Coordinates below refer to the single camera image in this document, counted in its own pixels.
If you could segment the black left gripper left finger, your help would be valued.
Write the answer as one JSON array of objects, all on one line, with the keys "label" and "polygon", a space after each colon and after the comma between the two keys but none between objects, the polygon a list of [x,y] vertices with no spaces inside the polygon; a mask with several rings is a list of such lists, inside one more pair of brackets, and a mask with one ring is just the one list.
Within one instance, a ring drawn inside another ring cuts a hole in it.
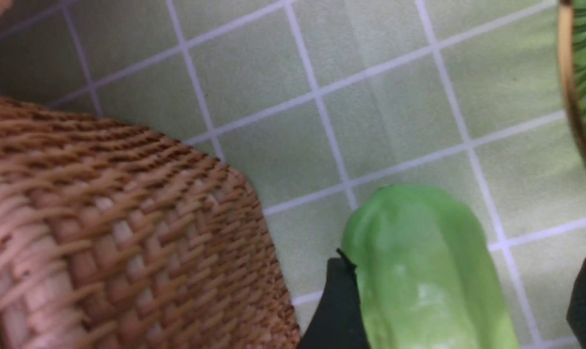
[{"label": "black left gripper left finger", "polygon": [[338,248],[327,262],[327,277],[318,307],[304,332],[300,349],[368,349],[356,265]]}]

